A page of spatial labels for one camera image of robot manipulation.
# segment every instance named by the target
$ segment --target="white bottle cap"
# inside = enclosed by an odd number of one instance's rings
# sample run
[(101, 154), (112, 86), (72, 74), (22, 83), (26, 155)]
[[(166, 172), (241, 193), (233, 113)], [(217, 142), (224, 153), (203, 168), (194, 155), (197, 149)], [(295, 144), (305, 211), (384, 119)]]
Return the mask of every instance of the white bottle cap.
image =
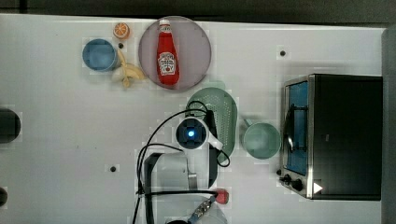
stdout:
[(160, 20), (160, 25), (169, 25), (169, 20)]

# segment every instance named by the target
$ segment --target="table surface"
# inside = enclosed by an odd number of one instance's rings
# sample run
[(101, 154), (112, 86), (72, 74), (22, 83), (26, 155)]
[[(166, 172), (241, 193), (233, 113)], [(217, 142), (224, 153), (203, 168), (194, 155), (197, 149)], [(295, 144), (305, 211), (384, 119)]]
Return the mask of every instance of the table surface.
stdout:
[[(153, 20), (0, 15), (0, 105), (22, 120), (19, 138), (0, 145), (1, 223), (130, 223), (135, 155), (149, 134), (196, 91), (221, 81), (238, 106), (237, 144), (216, 185), (231, 193), (229, 223), (380, 223), (380, 202), (308, 201), (283, 188), (279, 155), (266, 161), (239, 144), (242, 118), (280, 126), (287, 80), (312, 73), (381, 75), (383, 29), (199, 22), (212, 44), (205, 80), (184, 92), (135, 81), (124, 90), (83, 66), (90, 38), (112, 38), (116, 22), (134, 34), (124, 49), (138, 64), (140, 36)], [(285, 57), (279, 52), (285, 50)], [(177, 119), (154, 139), (171, 141)], [(108, 172), (117, 165), (118, 172)]]

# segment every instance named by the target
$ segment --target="green bowl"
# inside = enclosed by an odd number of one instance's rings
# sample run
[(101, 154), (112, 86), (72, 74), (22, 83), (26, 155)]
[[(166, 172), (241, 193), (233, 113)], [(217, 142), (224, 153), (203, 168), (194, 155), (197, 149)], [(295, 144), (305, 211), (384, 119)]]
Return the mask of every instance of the green bowl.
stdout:
[(265, 160), (273, 157), (280, 149), (280, 134), (268, 123), (252, 124), (245, 119), (247, 130), (242, 138), (242, 146), (254, 158)]

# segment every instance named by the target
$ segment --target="black toaster oven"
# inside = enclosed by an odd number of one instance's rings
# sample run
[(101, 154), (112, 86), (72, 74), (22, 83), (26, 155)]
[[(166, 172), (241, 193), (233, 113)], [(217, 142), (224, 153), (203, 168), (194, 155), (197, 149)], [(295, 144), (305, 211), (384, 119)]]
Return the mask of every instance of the black toaster oven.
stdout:
[(314, 200), (380, 200), (382, 77), (314, 74), (283, 93), (282, 185)]

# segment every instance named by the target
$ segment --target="ketchup bottle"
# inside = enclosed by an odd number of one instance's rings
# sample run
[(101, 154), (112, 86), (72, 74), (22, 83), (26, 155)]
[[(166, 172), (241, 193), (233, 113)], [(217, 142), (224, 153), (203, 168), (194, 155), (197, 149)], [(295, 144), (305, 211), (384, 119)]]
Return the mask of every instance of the ketchup bottle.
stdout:
[(164, 85), (175, 85), (179, 79), (178, 61), (172, 30), (168, 20), (160, 20), (157, 47), (157, 73)]

